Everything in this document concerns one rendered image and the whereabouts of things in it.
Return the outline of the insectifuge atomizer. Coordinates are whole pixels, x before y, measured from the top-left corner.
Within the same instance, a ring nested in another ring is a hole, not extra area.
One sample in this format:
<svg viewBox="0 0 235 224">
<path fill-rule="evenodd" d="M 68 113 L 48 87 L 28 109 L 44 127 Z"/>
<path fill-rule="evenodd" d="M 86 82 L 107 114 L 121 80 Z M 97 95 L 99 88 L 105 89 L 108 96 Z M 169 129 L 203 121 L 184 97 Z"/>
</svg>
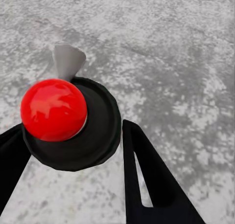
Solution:
<svg viewBox="0 0 235 224">
<path fill-rule="evenodd" d="M 34 84 L 20 108 L 30 153 L 55 170 L 76 172 L 112 161 L 121 148 L 117 100 L 92 79 L 75 77 L 87 57 L 77 47 L 52 50 L 58 79 Z"/>
</svg>

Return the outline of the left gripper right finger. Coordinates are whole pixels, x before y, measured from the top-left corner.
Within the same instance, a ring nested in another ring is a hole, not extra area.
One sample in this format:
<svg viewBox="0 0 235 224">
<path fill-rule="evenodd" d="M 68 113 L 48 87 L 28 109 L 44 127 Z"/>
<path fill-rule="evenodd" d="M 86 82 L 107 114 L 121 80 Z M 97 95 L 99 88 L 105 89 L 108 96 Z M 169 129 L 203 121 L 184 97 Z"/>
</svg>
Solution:
<svg viewBox="0 0 235 224">
<path fill-rule="evenodd" d="M 123 120 L 126 224 L 206 224 L 141 127 Z M 136 153 L 153 207 L 141 202 Z"/>
</svg>

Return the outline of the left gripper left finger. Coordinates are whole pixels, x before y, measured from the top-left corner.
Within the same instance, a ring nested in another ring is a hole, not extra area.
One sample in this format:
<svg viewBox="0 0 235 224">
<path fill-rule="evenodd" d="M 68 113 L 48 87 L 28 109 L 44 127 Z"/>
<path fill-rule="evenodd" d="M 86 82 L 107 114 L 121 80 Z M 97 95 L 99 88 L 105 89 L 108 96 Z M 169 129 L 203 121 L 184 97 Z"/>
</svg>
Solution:
<svg viewBox="0 0 235 224">
<path fill-rule="evenodd" d="M 23 139 L 22 124 L 0 134 L 0 216 L 31 155 Z"/>
</svg>

